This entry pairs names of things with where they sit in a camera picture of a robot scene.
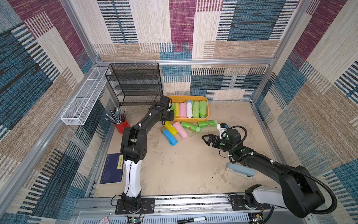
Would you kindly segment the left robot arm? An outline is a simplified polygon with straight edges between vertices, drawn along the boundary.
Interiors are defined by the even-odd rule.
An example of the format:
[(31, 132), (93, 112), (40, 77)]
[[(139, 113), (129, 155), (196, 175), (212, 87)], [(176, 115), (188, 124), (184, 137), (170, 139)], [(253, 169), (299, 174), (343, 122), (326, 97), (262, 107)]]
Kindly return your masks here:
[(124, 129), (120, 151), (125, 165), (125, 188), (121, 203), (127, 212), (138, 212), (142, 207), (140, 172), (148, 151), (147, 135), (158, 122), (164, 124), (174, 120), (171, 106), (171, 102), (167, 105), (156, 103), (136, 125)]

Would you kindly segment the fat green roll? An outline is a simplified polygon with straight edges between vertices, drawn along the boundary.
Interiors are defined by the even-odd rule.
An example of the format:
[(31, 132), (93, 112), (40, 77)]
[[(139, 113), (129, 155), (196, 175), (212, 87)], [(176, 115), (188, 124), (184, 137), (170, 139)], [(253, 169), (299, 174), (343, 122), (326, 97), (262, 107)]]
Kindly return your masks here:
[(199, 116), (201, 118), (207, 117), (207, 107), (208, 107), (208, 103), (206, 100), (200, 101)]

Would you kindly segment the white roll with blue band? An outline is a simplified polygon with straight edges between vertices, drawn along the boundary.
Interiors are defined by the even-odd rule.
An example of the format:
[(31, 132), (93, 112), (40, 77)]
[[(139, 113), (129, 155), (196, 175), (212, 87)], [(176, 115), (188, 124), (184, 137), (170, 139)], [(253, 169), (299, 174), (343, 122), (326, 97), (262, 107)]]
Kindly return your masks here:
[(192, 118), (193, 117), (193, 104), (191, 100), (188, 100), (186, 102), (186, 116), (188, 118)]

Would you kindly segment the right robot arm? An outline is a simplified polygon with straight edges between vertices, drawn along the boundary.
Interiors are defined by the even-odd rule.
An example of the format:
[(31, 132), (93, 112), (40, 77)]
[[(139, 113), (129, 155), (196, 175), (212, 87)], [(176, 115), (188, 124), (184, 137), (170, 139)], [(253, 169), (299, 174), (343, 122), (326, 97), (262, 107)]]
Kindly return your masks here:
[(203, 141), (208, 146), (227, 152), (230, 164), (257, 170), (280, 185), (278, 190), (266, 189), (260, 184), (248, 188), (243, 198), (248, 209), (271, 204), (286, 208), (299, 218), (335, 211), (338, 201), (333, 190), (313, 177), (305, 167), (279, 163), (244, 146), (248, 135), (243, 126), (224, 126), (220, 130), (220, 135), (203, 135)]

